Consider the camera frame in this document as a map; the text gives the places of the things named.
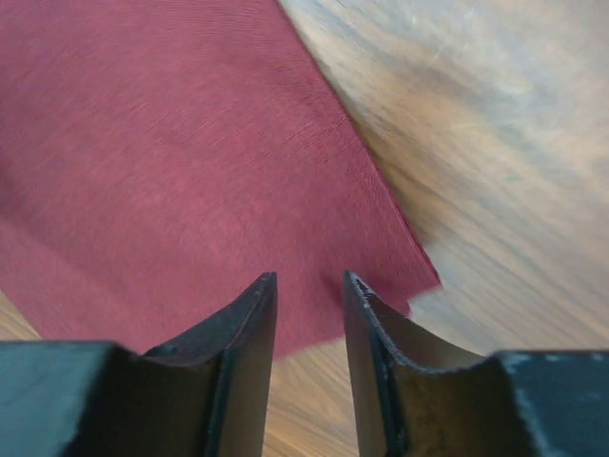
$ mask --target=red cloth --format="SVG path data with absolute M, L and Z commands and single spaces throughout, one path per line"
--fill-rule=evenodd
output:
M 276 270 L 284 355 L 346 268 L 438 284 L 273 0 L 0 0 L 0 289 L 43 337 L 145 349 Z

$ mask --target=black object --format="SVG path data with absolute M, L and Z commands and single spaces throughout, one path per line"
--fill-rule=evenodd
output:
M 344 276 L 362 457 L 609 455 L 609 352 L 457 348 Z
M 259 457 L 276 316 L 266 273 L 144 356 L 0 344 L 0 457 Z M 344 326 L 362 457 L 609 456 L 608 352 L 481 358 L 349 272 Z
M 0 456 L 260 456 L 276 314 L 266 273 L 144 356 L 104 342 L 0 344 Z

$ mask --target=wood grain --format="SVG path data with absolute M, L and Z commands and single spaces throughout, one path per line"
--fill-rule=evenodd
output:
M 609 347 L 609 4 L 283 0 L 481 352 Z M 0 337 L 35 332 L 0 299 Z M 344 343 L 275 365 L 267 456 L 354 456 Z

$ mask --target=maroon napkin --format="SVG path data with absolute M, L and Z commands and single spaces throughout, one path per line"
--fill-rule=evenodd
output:
M 43 337 L 142 350 L 276 270 L 285 355 L 346 268 L 438 284 L 274 0 L 0 0 L 0 289 Z

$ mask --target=wooden floor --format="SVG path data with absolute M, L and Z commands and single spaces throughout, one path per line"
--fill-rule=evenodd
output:
M 609 3 L 283 3 L 442 276 L 415 320 L 480 352 L 609 347 Z M 265 456 L 357 455 L 344 343 L 275 365 L 266 431 Z

